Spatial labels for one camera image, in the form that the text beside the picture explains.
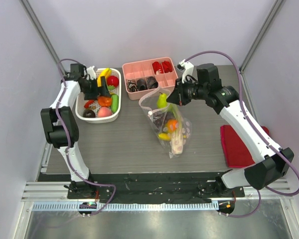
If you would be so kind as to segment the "green pear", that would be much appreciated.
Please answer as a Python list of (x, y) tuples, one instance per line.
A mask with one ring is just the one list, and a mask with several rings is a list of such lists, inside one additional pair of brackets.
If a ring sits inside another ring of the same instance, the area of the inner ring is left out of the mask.
[(160, 93), (158, 100), (156, 102), (157, 108), (158, 109), (163, 109), (167, 107), (167, 94), (166, 93)]

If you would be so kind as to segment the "dark purple grape bunch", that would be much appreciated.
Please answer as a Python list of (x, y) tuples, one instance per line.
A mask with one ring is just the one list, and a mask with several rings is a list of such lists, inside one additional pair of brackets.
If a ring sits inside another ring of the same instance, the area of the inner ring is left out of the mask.
[(155, 133), (160, 133), (165, 127), (165, 119), (166, 119), (167, 111), (158, 111), (152, 113), (150, 119), (153, 123), (153, 129)]

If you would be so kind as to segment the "orange tangerine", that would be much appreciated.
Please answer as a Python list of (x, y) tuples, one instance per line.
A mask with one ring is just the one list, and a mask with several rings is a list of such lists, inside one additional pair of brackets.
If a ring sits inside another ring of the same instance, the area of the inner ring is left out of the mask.
[(167, 121), (165, 126), (168, 132), (174, 132), (178, 128), (178, 121), (175, 119), (170, 119)]

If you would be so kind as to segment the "clear pink zip top bag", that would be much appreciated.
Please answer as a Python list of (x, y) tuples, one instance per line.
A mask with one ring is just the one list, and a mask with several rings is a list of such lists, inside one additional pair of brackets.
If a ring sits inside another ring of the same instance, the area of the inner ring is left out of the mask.
[(183, 154), (192, 137), (192, 123), (185, 118), (177, 105), (168, 103), (170, 91), (158, 87), (142, 96), (139, 106), (147, 117), (161, 146), (170, 158)]

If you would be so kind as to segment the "small yellow banana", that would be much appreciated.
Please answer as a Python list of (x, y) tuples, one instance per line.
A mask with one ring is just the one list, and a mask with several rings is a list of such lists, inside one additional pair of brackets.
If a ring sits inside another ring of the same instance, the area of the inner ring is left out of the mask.
[(164, 141), (170, 141), (171, 140), (171, 136), (169, 133), (160, 133), (158, 134), (158, 137), (160, 140), (164, 140)]

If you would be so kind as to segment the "green white celery stalk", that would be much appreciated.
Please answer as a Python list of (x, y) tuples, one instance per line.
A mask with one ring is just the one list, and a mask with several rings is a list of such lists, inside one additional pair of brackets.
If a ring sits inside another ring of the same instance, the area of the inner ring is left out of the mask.
[(170, 104), (168, 108), (168, 112), (172, 113), (173, 118), (178, 121), (178, 128), (174, 132), (168, 132), (171, 136), (170, 146), (171, 146), (171, 153), (173, 155), (179, 155), (183, 153), (183, 130), (182, 130), (182, 123), (183, 117), (178, 109), (178, 107), (174, 104)]

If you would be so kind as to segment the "orange pumpkin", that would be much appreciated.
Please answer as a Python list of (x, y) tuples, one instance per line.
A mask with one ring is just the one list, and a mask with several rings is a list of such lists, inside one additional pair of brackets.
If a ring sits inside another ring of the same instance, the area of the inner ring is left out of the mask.
[(112, 105), (112, 98), (99, 96), (97, 102), (101, 107), (110, 107)]

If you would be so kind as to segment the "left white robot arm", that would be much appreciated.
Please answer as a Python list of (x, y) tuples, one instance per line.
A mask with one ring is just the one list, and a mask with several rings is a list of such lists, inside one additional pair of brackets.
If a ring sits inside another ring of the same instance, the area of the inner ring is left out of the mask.
[(90, 199), (97, 191), (97, 184), (83, 161), (78, 146), (79, 128), (72, 113), (77, 96), (85, 100), (110, 97), (106, 79), (98, 82), (93, 67), (72, 60), (68, 72), (60, 71), (61, 89), (56, 100), (40, 112), (47, 143), (63, 156), (70, 171), (71, 183), (66, 187), (71, 197)]

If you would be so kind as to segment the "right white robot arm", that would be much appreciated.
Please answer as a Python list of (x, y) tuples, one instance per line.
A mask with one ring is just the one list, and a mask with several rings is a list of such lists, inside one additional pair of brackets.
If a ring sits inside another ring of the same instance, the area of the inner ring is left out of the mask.
[[(212, 63), (194, 68), (190, 62), (177, 67), (183, 74), (175, 81), (167, 102), (184, 106), (191, 100), (204, 100), (234, 129), (254, 161), (251, 166), (223, 174), (221, 181), (215, 184), (216, 193), (225, 197), (238, 186), (261, 190), (283, 177), (294, 158), (293, 151), (275, 143), (245, 110), (238, 92), (232, 86), (222, 85), (218, 68)], [(193, 70), (197, 72), (196, 78), (192, 76)]]

